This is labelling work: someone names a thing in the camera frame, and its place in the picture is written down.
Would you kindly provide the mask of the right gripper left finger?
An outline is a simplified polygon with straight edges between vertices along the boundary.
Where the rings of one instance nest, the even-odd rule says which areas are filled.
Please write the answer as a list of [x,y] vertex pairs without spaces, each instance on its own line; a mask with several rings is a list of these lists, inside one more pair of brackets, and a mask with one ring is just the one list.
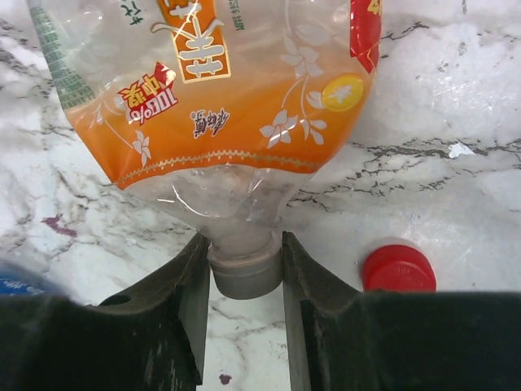
[[194,390],[203,382],[208,240],[98,305],[1,298],[4,390]]

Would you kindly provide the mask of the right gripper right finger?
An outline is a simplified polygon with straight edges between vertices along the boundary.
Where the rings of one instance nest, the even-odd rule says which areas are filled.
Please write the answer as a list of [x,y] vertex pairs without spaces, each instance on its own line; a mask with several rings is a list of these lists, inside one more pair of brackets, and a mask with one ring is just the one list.
[[360,292],[282,236],[294,390],[517,390],[517,292]]

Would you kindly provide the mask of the orange plastic jar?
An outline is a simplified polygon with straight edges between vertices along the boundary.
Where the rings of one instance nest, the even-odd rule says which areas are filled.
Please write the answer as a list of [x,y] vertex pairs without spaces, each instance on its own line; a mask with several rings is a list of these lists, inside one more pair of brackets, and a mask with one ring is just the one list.
[[63,111],[110,181],[217,256],[274,252],[280,213],[344,145],[380,1],[31,1]]

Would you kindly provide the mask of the red bottle cap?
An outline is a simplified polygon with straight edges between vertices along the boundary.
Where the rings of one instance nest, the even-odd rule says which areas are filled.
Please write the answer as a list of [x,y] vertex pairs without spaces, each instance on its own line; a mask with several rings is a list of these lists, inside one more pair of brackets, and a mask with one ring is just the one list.
[[416,244],[402,238],[375,240],[360,267],[365,291],[435,292],[436,275],[429,259]]

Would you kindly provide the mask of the white jar cap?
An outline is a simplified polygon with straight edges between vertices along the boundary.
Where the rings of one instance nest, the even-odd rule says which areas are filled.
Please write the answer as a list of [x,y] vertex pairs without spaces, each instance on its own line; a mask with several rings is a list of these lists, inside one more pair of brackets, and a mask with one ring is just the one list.
[[219,253],[212,245],[208,261],[219,292],[234,300],[262,297],[282,282],[282,250],[279,239],[247,256]]

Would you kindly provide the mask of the blue white bottle cap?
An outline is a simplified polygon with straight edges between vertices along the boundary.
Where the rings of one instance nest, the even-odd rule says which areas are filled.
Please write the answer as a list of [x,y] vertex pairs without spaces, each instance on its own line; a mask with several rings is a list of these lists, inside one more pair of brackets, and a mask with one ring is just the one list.
[[1,260],[1,295],[39,296],[41,294],[63,294],[64,290],[38,273]]

